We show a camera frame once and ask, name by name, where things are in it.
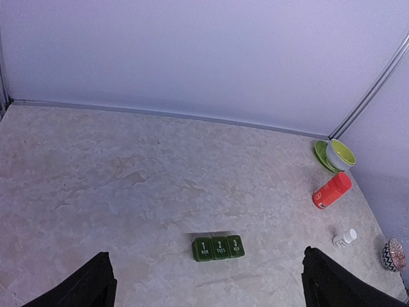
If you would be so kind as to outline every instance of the green plate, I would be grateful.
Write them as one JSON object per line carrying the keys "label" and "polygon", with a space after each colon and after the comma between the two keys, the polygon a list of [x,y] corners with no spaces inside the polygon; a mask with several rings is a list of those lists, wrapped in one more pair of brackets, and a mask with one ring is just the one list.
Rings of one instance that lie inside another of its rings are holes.
{"label": "green plate", "polygon": [[324,141],[315,142],[315,145],[314,145],[315,154],[317,156],[317,159],[321,162],[322,165],[324,165],[324,167],[327,170],[329,170],[331,173],[338,174],[340,170],[333,167],[327,160],[327,155],[326,155],[327,146],[328,146],[328,143]]}

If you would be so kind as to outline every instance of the red pill bottle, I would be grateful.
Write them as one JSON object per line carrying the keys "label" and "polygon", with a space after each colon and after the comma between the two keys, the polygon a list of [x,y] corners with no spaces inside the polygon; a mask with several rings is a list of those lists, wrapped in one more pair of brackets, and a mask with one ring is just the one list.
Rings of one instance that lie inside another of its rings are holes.
{"label": "red pill bottle", "polygon": [[351,179],[346,173],[340,171],[336,176],[332,177],[327,184],[313,194],[313,202],[318,208],[325,209],[351,188]]}

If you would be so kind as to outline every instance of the bottle cap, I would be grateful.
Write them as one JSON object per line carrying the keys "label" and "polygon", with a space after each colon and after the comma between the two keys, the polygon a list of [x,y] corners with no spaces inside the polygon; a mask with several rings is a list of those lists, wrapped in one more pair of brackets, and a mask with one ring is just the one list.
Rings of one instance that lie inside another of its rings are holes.
{"label": "bottle cap", "polygon": [[334,183],[342,193],[352,188],[351,179],[343,171],[340,171],[338,175],[334,177]]}

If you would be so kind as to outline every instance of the patterned bowl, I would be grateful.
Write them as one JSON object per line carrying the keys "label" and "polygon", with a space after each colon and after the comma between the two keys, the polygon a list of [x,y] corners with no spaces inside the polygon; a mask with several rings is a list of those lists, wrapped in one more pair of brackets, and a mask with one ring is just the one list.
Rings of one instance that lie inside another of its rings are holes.
{"label": "patterned bowl", "polygon": [[403,271],[406,267],[406,256],[402,244],[396,238],[390,238],[382,251],[381,263],[392,272]]}

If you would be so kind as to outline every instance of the bowl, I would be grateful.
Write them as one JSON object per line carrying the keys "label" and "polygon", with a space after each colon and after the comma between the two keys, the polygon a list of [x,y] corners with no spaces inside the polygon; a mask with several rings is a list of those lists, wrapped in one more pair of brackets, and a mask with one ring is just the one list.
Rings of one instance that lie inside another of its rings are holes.
{"label": "bowl", "polygon": [[402,244],[396,238],[390,238],[382,250],[381,263],[388,271],[399,272],[406,267],[406,256]]}
{"label": "bowl", "polygon": [[337,139],[331,140],[325,153],[328,162],[341,171],[350,169],[357,161],[352,151]]}

